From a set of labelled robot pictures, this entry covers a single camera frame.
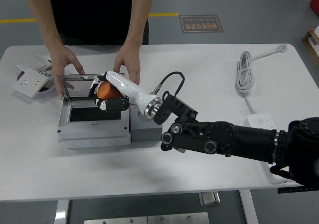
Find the person's right hand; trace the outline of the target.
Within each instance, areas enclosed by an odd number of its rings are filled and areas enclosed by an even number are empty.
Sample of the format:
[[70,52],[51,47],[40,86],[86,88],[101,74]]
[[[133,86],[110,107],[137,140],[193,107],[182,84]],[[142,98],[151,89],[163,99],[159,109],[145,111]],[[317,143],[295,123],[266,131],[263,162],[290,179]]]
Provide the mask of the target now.
[[82,64],[79,62],[76,55],[64,45],[58,45],[49,50],[51,56],[52,74],[54,77],[54,82],[56,90],[63,100],[64,94],[58,82],[58,75],[64,75],[65,68],[72,64],[75,70],[79,74],[85,74]]

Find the person's left hand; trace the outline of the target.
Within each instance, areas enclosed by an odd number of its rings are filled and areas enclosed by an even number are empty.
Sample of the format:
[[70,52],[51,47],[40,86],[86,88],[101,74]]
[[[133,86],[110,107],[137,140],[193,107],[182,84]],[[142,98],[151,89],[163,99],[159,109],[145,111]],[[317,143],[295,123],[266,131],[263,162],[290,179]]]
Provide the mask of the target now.
[[119,73],[120,68],[125,66],[127,68],[129,79],[135,84],[140,84],[140,57],[139,46],[126,43],[120,48],[114,61],[113,71]]

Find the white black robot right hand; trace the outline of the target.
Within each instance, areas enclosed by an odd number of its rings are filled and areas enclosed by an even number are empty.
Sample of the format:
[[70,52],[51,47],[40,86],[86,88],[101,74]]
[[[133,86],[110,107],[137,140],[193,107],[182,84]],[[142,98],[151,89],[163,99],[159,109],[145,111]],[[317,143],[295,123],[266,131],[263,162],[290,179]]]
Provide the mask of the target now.
[[148,94],[125,76],[108,71],[97,75],[89,90],[89,96],[96,95],[94,102],[103,111],[109,111],[111,100],[127,98],[132,105],[138,106],[140,112],[147,118],[153,118],[162,105],[160,97]]

